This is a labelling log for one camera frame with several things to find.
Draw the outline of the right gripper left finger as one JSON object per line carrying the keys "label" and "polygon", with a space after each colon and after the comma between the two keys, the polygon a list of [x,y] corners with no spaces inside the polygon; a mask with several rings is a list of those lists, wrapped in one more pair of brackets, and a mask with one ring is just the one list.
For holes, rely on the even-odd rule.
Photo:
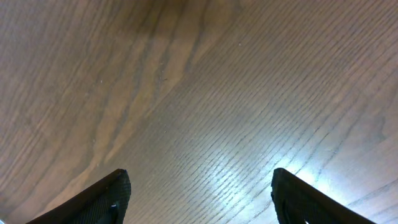
{"label": "right gripper left finger", "polygon": [[130,197],[128,173],[124,169],[116,169],[28,224],[122,224]]}

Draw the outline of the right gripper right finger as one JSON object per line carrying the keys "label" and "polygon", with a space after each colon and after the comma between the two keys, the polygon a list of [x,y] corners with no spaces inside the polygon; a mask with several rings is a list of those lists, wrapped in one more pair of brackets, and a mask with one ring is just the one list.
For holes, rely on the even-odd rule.
{"label": "right gripper right finger", "polygon": [[274,170],[271,187],[281,224],[373,224],[283,168]]}

